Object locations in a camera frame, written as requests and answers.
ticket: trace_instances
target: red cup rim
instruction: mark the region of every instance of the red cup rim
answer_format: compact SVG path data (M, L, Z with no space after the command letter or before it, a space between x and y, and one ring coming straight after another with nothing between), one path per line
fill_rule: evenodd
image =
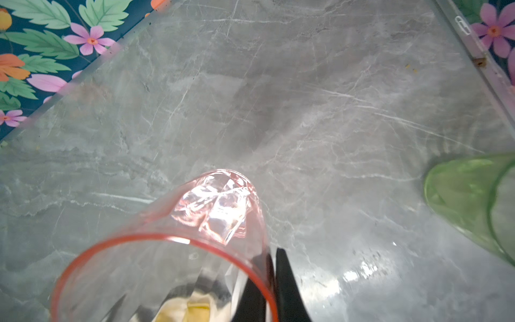
M167 241L167 242L177 242L176 239L184 239L189 240L189 244L195 247L206 250L210 253L213 253L233 264L235 264L239 269L243 270L247 276L254 282L257 288L261 291L261 294L265 297L266 301L270 305L270 311L272 313L272 321L279 322L279 315L277 311L277 304L275 300L275 295L267 288L267 285L259 278L259 276L250 269L247 265L242 263L237 258L227 254L226 252L221 251L220 249L209 245L203 241L198 241L190 238L186 238L179 235L165 234L165 233L142 233L142 234L131 234L131 235L122 235L117 236L105 241L102 241L98 244L93 245L91 248L87 249L83 253L81 253L76 259L74 259L70 265L64 270L59 279L56 282L56 287L54 288L54 292L52 294L52 302L50 304L50 314L52 322L59 322L58 318L58 309L59 309L59 299L61 297L61 293L66 285L66 282L70 278L73 272L77 269L83 267L89 259L91 259L97 253L100 253L103 250L111 248L113 246L121 245L124 243L137 242L137 241Z

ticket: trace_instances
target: gray marble countertop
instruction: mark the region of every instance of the gray marble countertop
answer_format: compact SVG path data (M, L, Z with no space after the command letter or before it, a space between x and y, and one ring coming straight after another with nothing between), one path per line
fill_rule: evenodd
M245 174L313 321L507 321L515 271L422 198L515 149L422 1L188 0L0 149L0 314L204 171Z

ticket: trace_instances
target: black object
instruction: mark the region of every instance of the black object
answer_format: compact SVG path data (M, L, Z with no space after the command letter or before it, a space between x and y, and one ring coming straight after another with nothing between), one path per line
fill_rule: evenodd
M300 297L286 250L276 252L276 301L279 322L311 322ZM266 300L258 287L247 280L232 322L265 322Z

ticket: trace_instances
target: pink transparent cup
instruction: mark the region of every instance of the pink transparent cup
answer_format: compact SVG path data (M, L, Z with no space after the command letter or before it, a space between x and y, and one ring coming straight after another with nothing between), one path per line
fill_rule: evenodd
M247 277L278 322L255 188L235 171L215 170L159 198L80 254L57 281L51 320L182 321L184 309L230 321ZM168 317L163 314L175 319L159 320Z

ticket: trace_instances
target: green leaf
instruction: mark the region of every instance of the green leaf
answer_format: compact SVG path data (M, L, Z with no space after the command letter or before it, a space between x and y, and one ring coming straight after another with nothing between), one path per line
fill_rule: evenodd
M0 81L0 92L7 92L12 96L21 96L30 99L38 99L33 93L36 91L24 80L9 77L8 81Z
M453 2L459 11L463 13L469 24L482 22L479 12L481 11L481 6L487 3L488 0L453 0Z
M104 31L113 31L129 15L124 10L131 2L132 0L86 0L86 6L79 6L79 13L90 27L100 25Z
M25 65L21 68L31 73L57 73L57 71L71 71L68 66L59 64L52 58L43 58L39 55L29 56L28 54L18 55Z
M10 111L17 110L21 107L20 101L16 97L9 97L4 93L0 93L0 110Z
M24 32L5 32L0 38L26 46L29 52L41 53L43 56L55 56L56 59L72 59L79 56L77 45L67 43L55 33L45 30L45 33L23 29Z
M31 19L37 25L49 29L64 29L70 26L70 16L63 6L48 0L0 0L0 6L14 10L12 15Z

